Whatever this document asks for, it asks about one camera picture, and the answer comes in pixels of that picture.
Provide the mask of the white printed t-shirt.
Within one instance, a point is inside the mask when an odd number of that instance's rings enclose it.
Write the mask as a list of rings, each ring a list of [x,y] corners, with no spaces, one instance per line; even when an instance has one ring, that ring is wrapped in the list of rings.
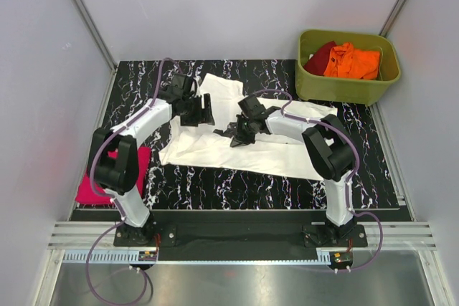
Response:
[[[302,137],[257,133],[247,144],[234,141],[243,83],[206,74],[199,86],[211,96],[214,124],[196,127],[170,122],[169,143],[159,153],[163,165],[227,168],[272,176],[320,181]]]

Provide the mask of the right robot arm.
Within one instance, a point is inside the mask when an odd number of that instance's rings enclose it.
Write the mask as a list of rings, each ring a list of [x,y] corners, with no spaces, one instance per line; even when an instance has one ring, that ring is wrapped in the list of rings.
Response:
[[[341,121],[335,115],[316,120],[287,113],[284,106],[265,107],[254,95],[243,98],[238,105],[241,113],[230,146],[253,144],[260,133],[302,141],[312,166],[324,180],[327,199],[325,224],[306,229],[306,240],[316,247],[350,247],[357,225],[351,186],[359,169],[359,156]]]

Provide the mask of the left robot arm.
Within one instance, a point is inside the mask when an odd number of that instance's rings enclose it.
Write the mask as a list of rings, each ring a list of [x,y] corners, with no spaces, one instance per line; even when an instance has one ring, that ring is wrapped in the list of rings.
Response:
[[[156,89],[153,97],[127,120],[93,133],[87,177],[91,191],[108,199],[120,213],[118,244],[146,246],[158,239],[153,215],[137,186],[138,149],[174,118],[185,127],[215,124],[211,96],[201,92],[196,79],[175,74],[169,85]]]

